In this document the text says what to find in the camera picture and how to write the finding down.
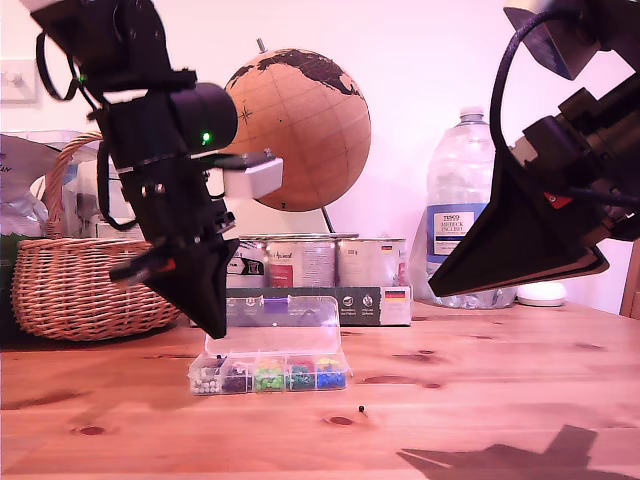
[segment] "plastic water bottle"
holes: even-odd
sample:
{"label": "plastic water bottle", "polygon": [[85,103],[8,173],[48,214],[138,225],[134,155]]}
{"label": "plastic water bottle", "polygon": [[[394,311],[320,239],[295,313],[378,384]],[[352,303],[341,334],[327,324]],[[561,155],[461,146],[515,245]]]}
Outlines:
{"label": "plastic water bottle", "polygon": [[[430,279],[469,231],[491,196],[495,148],[480,107],[463,108],[460,123],[447,130],[427,175],[427,278]],[[513,303],[516,288],[436,297],[438,305],[501,308]]]}

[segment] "bottle label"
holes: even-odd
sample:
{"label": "bottle label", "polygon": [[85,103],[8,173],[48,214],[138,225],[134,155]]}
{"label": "bottle label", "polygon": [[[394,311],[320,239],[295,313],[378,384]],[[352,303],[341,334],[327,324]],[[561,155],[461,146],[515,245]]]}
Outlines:
{"label": "bottle label", "polygon": [[427,261],[443,263],[464,238],[486,203],[427,207]]}

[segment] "colorful beads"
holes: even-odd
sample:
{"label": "colorful beads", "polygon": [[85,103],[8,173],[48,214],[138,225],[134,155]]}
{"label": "colorful beads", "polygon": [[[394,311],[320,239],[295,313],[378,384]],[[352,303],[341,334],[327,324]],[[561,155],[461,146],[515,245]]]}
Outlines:
{"label": "colorful beads", "polygon": [[316,388],[315,367],[310,361],[295,359],[289,362],[289,380],[291,390],[313,390]]}
{"label": "colorful beads", "polygon": [[348,367],[342,354],[260,355],[199,358],[191,366],[196,395],[345,388]]}
{"label": "colorful beads", "polygon": [[246,362],[234,362],[227,372],[222,390],[225,393],[247,393],[253,389],[253,375]]}
{"label": "colorful beads", "polygon": [[347,376],[340,368],[340,362],[332,358],[321,358],[316,362],[318,389],[345,388]]}
{"label": "colorful beads", "polygon": [[256,392],[284,390],[284,361],[277,358],[265,358],[256,366]]}

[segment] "clear plastic organizer box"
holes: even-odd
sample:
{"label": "clear plastic organizer box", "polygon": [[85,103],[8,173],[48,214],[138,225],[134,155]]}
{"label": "clear plastic organizer box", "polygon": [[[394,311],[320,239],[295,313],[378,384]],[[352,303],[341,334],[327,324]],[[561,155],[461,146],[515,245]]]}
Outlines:
{"label": "clear plastic organizer box", "polygon": [[196,395],[337,390],[349,366],[333,297],[227,299],[227,336],[191,364]]}

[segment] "globe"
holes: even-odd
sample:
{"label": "globe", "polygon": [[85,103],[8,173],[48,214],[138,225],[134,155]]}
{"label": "globe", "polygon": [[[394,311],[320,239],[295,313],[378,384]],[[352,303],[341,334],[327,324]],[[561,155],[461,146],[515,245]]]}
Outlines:
{"label": "globe", "polygon": [[227,153],[270,149],[284,161],[282,187],[259,199],[308,211],[340,198],[358,179],[371,146],[360,88],[332,60],[308,50],[266,52],[240,68],[226,90],[238,111]]}

